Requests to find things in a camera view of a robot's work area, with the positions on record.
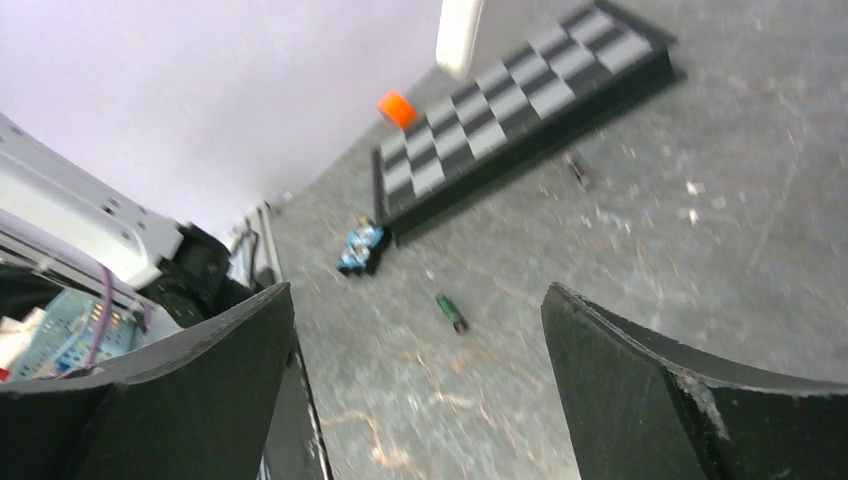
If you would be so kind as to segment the white remote control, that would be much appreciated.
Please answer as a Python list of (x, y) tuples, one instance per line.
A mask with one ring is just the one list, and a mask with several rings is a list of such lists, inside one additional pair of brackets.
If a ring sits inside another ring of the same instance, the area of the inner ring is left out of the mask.
[(437, 65), (454, 78), (468, 75), (483, 0), (443, 0), (436, 37)]

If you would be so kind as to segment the black white chessboard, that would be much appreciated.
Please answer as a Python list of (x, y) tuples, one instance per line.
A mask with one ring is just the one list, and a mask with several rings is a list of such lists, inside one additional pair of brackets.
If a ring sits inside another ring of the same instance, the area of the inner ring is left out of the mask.
[(374, 217), (409, 235), (671, 80), (675, 36), (610, 1), (531, 35), (372, 153)]

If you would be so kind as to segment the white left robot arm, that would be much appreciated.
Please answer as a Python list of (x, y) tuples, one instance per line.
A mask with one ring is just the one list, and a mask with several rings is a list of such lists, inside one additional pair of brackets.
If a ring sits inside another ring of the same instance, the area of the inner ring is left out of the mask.
[(1, 119), (1, 208), (97, 261), (187, 328), (249, 298), (230, 252), (194, 224), (130, 200)]

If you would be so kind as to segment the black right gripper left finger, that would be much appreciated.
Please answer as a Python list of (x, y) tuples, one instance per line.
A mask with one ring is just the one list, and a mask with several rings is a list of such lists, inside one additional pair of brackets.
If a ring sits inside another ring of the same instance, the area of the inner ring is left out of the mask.
[(286, 283), (149, 346), (1, 388), (5, 479), (322, 475)]

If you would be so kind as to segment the green battery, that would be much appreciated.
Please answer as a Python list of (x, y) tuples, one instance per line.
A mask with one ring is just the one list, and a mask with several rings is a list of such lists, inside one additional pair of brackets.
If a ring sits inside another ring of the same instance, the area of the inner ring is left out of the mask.
[(455, 303), (444, 294), (436, 295), (435, 300), (442, 313), (452, 324), (454, 331), (460, 335), (467, 333), (469, 325)]

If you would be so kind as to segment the orange tape roll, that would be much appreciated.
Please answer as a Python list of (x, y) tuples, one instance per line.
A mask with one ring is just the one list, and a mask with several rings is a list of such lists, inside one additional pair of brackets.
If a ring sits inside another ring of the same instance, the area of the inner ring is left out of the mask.
[(418, 118), (416, 108), (399, 92), (386, 93), (377, 103), (380, 114), (401, 130), (406, 130)]

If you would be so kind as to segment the dark battery near chessboard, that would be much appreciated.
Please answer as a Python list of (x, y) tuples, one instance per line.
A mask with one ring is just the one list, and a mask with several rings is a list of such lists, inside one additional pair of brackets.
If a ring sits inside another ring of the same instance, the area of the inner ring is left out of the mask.
[(566, 163), (580, 188), (582, 190), (586, 190), (590, 183), (590, 178), (588, 172), (583, 168), (580, 161), (576, 157), (568, 155), (566, 157)]

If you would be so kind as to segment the blue owl eraser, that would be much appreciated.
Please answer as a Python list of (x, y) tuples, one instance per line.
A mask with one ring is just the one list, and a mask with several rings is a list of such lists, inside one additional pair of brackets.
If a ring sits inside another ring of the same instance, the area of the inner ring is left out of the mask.
[(345, 248), (336, 263), (344, 276), (373, 275), (385, 249), (392, 240), (390, 231), (369, 218), (361, 218), (358, 226), (347, 236)]

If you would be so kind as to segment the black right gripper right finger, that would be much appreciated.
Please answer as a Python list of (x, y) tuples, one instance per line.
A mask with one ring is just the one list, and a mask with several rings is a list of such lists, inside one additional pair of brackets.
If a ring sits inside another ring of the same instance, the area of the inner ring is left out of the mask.
[(690, 347), (552, 284), (545, 340), (584, 479), (843, 479), (847, 388)]

